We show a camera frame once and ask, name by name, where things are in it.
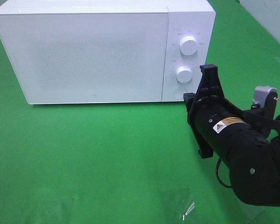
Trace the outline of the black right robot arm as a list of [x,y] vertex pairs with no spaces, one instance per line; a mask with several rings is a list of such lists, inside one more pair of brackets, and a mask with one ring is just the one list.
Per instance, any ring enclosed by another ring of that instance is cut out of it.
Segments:
[[280,207],[280,115],[278,91],[258,86],[249,110],[224,96],[213,64],[200,67],[196,93],[184,94],[188,124],[202,158],[214,154],[229,169],[230,188],[244,203]]

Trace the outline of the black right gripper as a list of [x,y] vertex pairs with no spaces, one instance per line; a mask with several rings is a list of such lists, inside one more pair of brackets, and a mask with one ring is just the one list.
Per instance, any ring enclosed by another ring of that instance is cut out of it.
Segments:
[[196,94],[186,94],[188,123],[199,145],[202,159],[213,157],[211,146],[238,146],[245,133],[243,116],[224,98],[218,67],[200,65],[202,78]]

